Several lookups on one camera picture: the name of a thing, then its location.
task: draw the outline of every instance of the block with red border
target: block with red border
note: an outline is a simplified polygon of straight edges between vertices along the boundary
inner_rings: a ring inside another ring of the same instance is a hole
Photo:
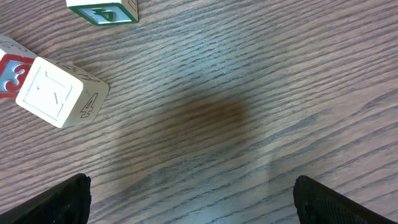
[[[58,128],[92,122],[109,86],[81,68],[37,57],[17,104]]]
[[[67,0],[67,6],[96,26],[138,22],[137,0]]]
[[[0,35],[0,98],[16,98],[37,55]]]

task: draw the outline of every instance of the tabletop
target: tabletop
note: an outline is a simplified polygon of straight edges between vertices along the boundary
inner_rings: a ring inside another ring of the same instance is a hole
[[[298,223],[305,174],[398,221],[397,1],[138,4],[0,2],[0,33],[110,85],[65,129],[0,99],[0,213],[82,172],[89,223]]]

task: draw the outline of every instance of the red border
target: red border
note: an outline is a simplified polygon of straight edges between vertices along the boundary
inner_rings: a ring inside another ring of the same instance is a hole
[[[0,60],[0,76],[2,75],[4,69],[6,69],[7,62],[10,60],[33,64],[34,58],[22,57],[19,55],[12,55],[12,54],[4,55],[3,58]],[[10,92],[10,93],[0,92],[0,98],[17,98],[17,95],[18,92]]]

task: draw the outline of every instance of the red number 3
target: red number 3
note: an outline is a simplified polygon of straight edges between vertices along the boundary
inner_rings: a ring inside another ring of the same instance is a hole
[[[29,73],[30,65],[27,65],[27,64],[18,65],[18,66],[14,69],[14,72],[15,72],[15,73],[18,73],[18,72],[20,72],[21,70],[23,70],[24,73],[22,73],[22,74],[20,74],[20,75],[18,75],[18,76],[16,77],[17,80],[18,80],[18,82],[19,82],[18,85],[14,85],[14,84],[12,83],[12,81],[8,81],[8,82],[6,83],[6,90],[7,90],[7,91],[14,92],[14,91],[18,91],[18,90],[21,89],[22,84],[24,84],[24,81],[25,81],[25,79],[26,79],[26,76],[27,76],[27,74]]]

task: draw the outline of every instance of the black object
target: black object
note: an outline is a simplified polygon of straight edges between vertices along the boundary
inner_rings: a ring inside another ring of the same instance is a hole
[[[293,197],[301,224],[397,224],[304,175]]]
[[[1,224],[86,224],[90,214],[90,182],[77,174],[0,215]]]

